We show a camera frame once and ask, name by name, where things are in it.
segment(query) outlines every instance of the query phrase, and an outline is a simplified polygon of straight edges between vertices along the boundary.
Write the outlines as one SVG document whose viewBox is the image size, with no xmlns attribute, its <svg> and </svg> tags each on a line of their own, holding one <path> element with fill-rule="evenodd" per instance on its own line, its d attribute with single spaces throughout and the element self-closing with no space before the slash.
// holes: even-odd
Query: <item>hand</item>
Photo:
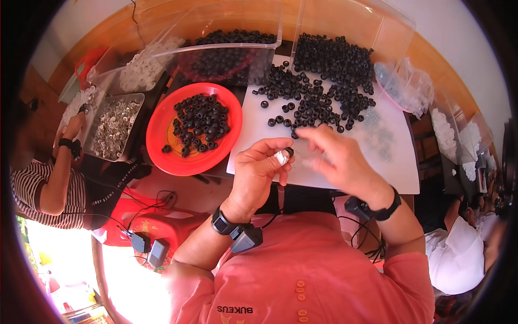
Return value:
<svg viewBox="0 0 518 324">
<path fill-rule="evenodd" d="M 394 190 L 365 161 L 354 139 L 338 135 L 326 125 L 297 128 L 295 132 L 309 140 L 310 151 L 326 153 L 330 163 L 323 157 L 312 158 L 309 163 L 330 184 L 365 201 L 371 210 L 390 207 Z"/>
<path fill-rule="evenodd" d="M 64 138 L 74 139 L 79 134 L 83 126 L 86 124 L 87 118 L 84 112 L 80 112 L 77 115 L 70 118 L 68 125 L 66 126 Z"/>
<path fill-rule="evenodd" d="M 464 212 L 464 217 L 466 217 L 468 224 L 470 224 L 474 228 L 477 228 L 477 225 L 475 223 L 475 212 L 473 211 L 473 208 L 468 207 Z"/>
<path fill-rule="evenodd" d="M 266 138 L 237 154 L 234 161 L 234 186 L 220 207 L 226 219 L 232 223 L 250 222 L 255 211 L 266 203 L 275 174 L 279 174 L 279 183 L 286 186 L 295 157 L 281 166 L 273 155 L 292 145 L 291 138 Z"/>
</svg>

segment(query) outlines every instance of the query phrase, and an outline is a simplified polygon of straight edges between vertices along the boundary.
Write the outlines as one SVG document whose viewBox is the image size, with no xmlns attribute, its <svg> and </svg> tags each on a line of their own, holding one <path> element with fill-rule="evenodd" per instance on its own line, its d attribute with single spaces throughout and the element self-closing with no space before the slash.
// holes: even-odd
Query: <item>black wristwatch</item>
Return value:
<svg viewBox="0 0 518 324">
<path fill-rule="evenodd" d="M 375 220 L 386 220 L 395 212 L 399 206 L 401 206 L 401 198 L 399 197 L 399 193 L 397 192 L 396 188 L 392 187 L 392 189 L 394 189 L 394 201 L 388 209 L 384 208 L 374 212 L 370 210 L 366 202 L 353 196 L 346 201 L 345 208 L 348 212 L 366 221 L 370 220 L 372 217 L 374 217 Z"/>
<path fill-rule="evenodd" d="M 77 160 L 81 156 L 81 142 L 78 139 L 72 142 L 71 139 L 61 138 L 57 145 L 68 147 L 72 152 L 74 160 Z"/>
<path fill-rule="evenodd" d="M 221 235 L 229 235 L 239 224 L 229 222 L 218 206 L 212 214 L 212 228 Z"/>
<path fill-rule="evenodd" d="M 250 223 L 231 223 L 218 206 L 212 214 L 212 228 L 221 235 L 230 235 L 234 240 L 230 249 L 234 253 L 243 252 L 263 243 L 263 231 Z"/>
</svg>

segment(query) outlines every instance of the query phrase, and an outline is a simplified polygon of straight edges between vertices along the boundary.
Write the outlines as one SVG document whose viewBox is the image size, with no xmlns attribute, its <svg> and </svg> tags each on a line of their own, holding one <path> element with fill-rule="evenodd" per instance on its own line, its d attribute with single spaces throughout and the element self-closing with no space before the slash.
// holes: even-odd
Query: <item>clear bag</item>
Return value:
<svg viewBox="0 0 518 324">
<path fill-rule="evenodd" d="M 395 73 L 394 66 L 375 63 L 374 71 L 385 93 L 401 110 L 414 114 L 418 119 L 428 112 L 434 101 L 434 85 L 428 73 L 416 69 L 405 58 Z"/>
</svg>

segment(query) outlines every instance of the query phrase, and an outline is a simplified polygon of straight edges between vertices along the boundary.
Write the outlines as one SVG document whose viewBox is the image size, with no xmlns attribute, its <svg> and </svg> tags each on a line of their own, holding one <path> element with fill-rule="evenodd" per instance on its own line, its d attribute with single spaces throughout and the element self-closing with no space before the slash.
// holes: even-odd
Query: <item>metal tray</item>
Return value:
<svg viewBox="0 0 518 324">
<path fill-rule="evenodd" d="M 95 152 L 92 150 L 92 146 L 93 146 L 93 140 L 94 140 L 95 133 L 97 132 L 97 130 L 100 126 L 100 123 L 101 123 L 101 121 L 100 121 L 101 115 L 107 109 L 108 104 L 116 102 L 120 99 L 124 99 L 126 102 L 131 102 L 131 101 L 139 102 L 140 101 L 140 103 L 138 105 L 137 114 L 135 115 L 135 121 L 132 124 L 132 126 L 130 128 L 130 132 L 129 132 L 125 142 L 122 145 L 121 156 L 118 157 L 116 160 L 111 160 L 111 159 L 103 158 L 102 156 L 95 155 Z M 121 94 L 121 95 L 116 95 L 116 96 L 105 97 L 103 99 L 103 101 L 100 103 L 100 106 L 97 109 L 97 113 L 95 114 L 94 120 L 92 122 L 92 126 L 90 127 L 90 129 L 88 131 L 88 135 L 87 135 L 87 137 L 84 141 L 84 145 L 83 145 L 83 152 L 86 154 L 92 155 L 94 157 L 97 157 L 97 158 L 100 158 L 100 159 L 103 159 L 106 161 L 110 161 L 110 162 L 127 161 L 129 159 L 129 155 L 130 155 L 130 151 L 131 151 L 131 147 L 132 147 L 131 143 L 134 142 L 136 140 L 136 138 L 138 137 L 138 134 L 133 132 L 133 129 L 139 128 L 136 124 L 139 121 L 139 115 L 140 115 L 140 111 L 142 108 L 142 104 L 144 103 L 144 99 L 145 99 L 145 95 L 143 93 Z"/>
</svg>

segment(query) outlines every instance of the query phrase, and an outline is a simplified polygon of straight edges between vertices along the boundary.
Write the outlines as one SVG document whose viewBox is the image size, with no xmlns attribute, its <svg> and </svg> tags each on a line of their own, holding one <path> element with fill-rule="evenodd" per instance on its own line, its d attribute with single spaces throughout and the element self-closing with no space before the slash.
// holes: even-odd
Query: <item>orange plate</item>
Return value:
<svg viewBox="0 0 518 324">
<path fill-rule="evenodd" d="M 191 145 L 191 153 L 183 158 L 181 140 L 173 135 L 172 121 L 176 117 L 173 106 L 187 97 L 195 94 L 217 96 L 216 100 L 222 106 L 228 107 L 227 125 L 230 132 L 223 138 L 216 140 L 218 147 L 215 150 L 207 150 L 199 153 Z M 225 87 L 214 83 L 194 83 L 182 87 L 166 97 L 155 109 L 148 124 L 146 132 L 146 146 L 153 163 L 162 171 L 175 176 L 192 176 L 209 170 L 230 153 L 241 132 L 243 113 L 236 96 Z M 206 144 L 205 136 L 200 138 Z M 171 146 L 170 153 L 162 153 L 164 145 Z"/>
</svg>

